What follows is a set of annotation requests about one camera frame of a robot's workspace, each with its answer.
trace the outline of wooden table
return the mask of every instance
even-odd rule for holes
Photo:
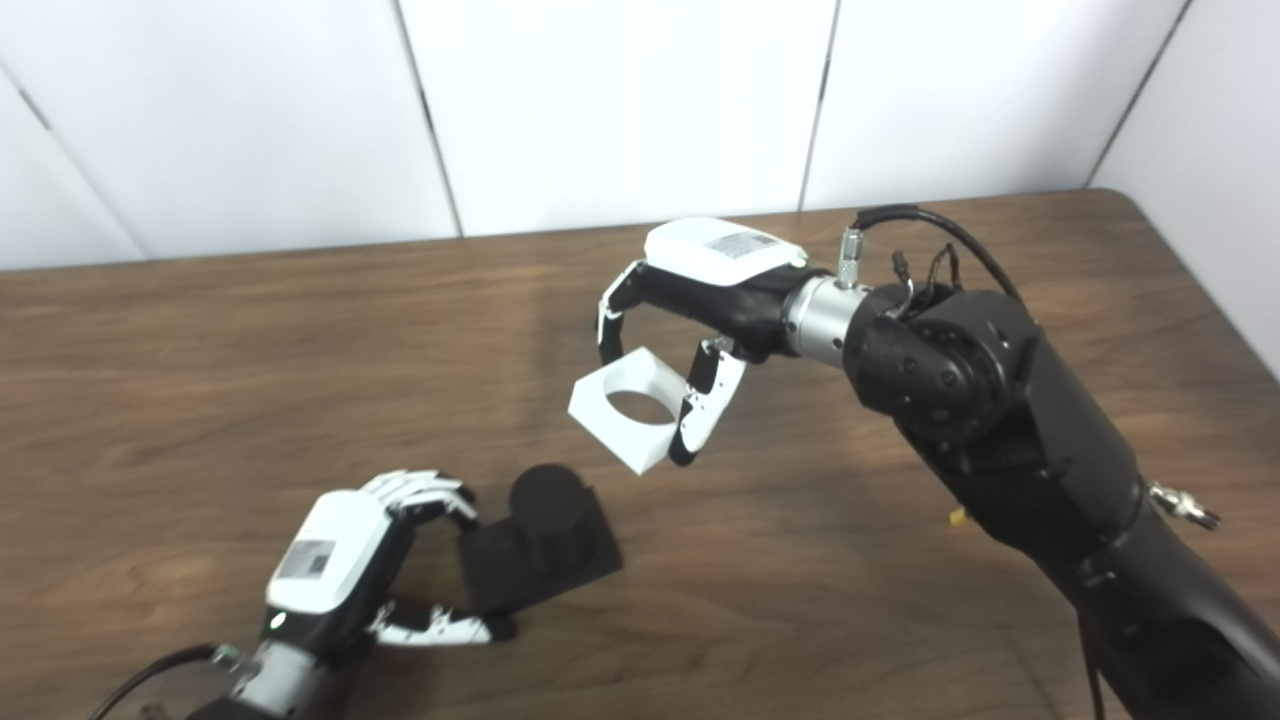
[[[1225,515],[1179,532],[1280,626],[1280,392],[1152,228],[1102,191],[934,208],[1005,264],[1144,473]],[[850,217],[748,223],[829,265]],[[646,229],[0,275],[0,712],[81,717],[175,647],[252,646],[324,491],[443,468],[498,519],[524,468],[561,461],[626,569],[504,646],[379,651],[349,717],[1087,717],[1064,601],[948,525],[942,486],[841,373],[750,369],[698,462],[643,478],[568,418],[595,302]],[[869,242],[870,282],[893,249],[938,246],[910,224]],[[704,334],[648,310],[625,340],[684,369]],[[424,529],[406,594],[465,602],[452,534]],[[211,692],[157,684],[138,698],[175,715]]]

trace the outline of barcode label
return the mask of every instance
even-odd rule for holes
[[[716,240],[705,243],[704,247],[714,250],[730,260],[737,260],[739,258],[750,255],[756,250],[764,250],[765,247],[781,245],[781,240],[760,234],[758,232],[736,232],[724,237],[717,237]]]
[[[293,541],[284,553],[278,577],[283,580],[314,580],[324,575],[337,544],[334,541]]]

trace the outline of white wall panel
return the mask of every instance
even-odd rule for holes
[[[1280,4],[1194,0],[1094,184],[1128,193],[1280,378]]]
[[[1183,0],[844,0],[805,208],[1083,186]]]
[[[466,234],[794,210],[832,0],[402,0]]]
[[[140,259],[0,70],[0,269]]]
[[[0,55],[155,255],[454,234],[390,1],[0,0]]]

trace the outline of black peg on base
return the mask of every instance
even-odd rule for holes
[[[477,615],[508,615],[622,569],[591,488],[563,465],[536,465],[511,487],[511,516],[458,538]]]

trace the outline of white square block with hole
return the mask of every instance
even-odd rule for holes
[[[568,414],[640,475],[667,456],[676,437],[676,419],[685,400],[685,378],[648,347],[637,347],[573,383]],[[632,420],[609,402],[616,392],[635,392],[657,400],[671,413],[660,425]]]

